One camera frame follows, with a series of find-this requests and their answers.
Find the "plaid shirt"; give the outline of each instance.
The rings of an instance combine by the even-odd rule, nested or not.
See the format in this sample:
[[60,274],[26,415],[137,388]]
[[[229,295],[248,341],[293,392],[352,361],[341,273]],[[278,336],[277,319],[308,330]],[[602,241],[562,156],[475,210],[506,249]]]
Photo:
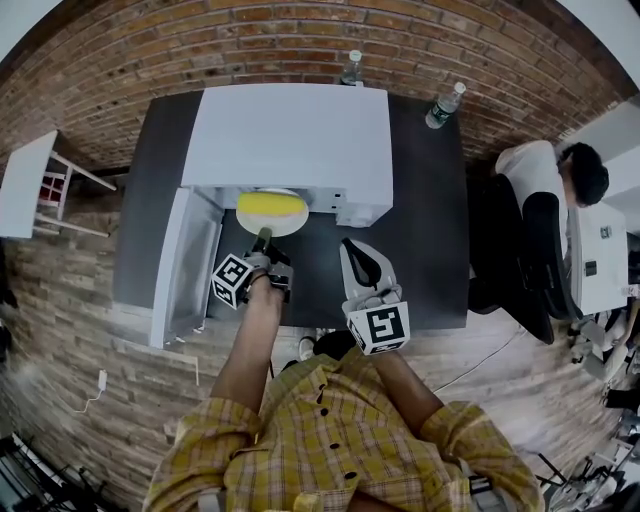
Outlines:
[[402,510],[472,510],[464,459],[519,510],[544,510],[535,477],[478,407],[443,407],[414,437],[368,358],[316,356],[269,383],[260,416],[212,398],[183,418],[144,510],[346,510],[356,489]]

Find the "white plate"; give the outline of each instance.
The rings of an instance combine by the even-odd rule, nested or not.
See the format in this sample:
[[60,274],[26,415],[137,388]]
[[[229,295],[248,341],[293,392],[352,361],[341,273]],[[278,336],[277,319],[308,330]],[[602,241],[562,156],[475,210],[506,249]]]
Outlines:
[[[273,192],[275,194],[287,194],[300,197],[295,192],[282,188],[263,188],[257,190],[257,192]],[[236,210],[236,218],[244,229],[254,235],[257,235],[262,228],[266,227],[271,229],[272,237],[286,236],[295,233],[305,225],[309,218],[309,206],[305,203],[303,211],[291,215],[259,215],[254,213],[241,213]]]

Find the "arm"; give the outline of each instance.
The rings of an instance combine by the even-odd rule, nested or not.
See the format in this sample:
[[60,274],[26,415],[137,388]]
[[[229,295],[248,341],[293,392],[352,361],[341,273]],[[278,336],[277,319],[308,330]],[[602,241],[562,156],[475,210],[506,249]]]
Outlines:
[[424,385],[399,352],[372,357],[389,398],[414,436],[436,411],[444,407],[440,399]]
[[445,406],[398,352],[373,356],[391,401],[414,435],[436,445],[446,460],[463,459],[516,500],[518,510],[542,510],[535,476],[489,417],[463,402]]
[[175,445],[153,475],[143,510],[197,507],[203,491],[223,487],[233,454],[254,442],[282,298],[267,278],[254,278],[244,319],[211,398],[181,420]]
[[249,306],[231,354],[218,375],[212,398],[227,398],[258,414],[278,334],[284,295],[273,288],[266,274],[254,278]]

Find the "brick wall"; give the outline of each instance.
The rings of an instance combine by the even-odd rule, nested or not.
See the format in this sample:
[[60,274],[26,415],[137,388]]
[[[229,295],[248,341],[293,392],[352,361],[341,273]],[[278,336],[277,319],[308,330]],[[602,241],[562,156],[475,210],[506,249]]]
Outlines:
[[554,139],[636,91],[554,0],[66,0],[0,69],[0,163],[58,128],[90,168],[128,165],[149,101],[204,87],[365,83],[432,98],[462,80],[468,157]]

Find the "white wall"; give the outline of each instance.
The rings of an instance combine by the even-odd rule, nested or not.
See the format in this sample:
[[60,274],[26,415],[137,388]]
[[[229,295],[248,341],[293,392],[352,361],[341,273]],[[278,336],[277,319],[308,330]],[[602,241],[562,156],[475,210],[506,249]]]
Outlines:
[[640,17],[628,0],[558,0],[618,59],[640,88]]
[[62,0],[0,0],[0,61]]
[[[628,0],[558,0],[609,49],[640,88],[640,16]],[[569,136],[593,146],[609,169],[605,201],[640,233],[640,97],[625,102]]]
[[627,481],[627,485],[640,482],[640,466],[628,462],[624,466],[624,479]]

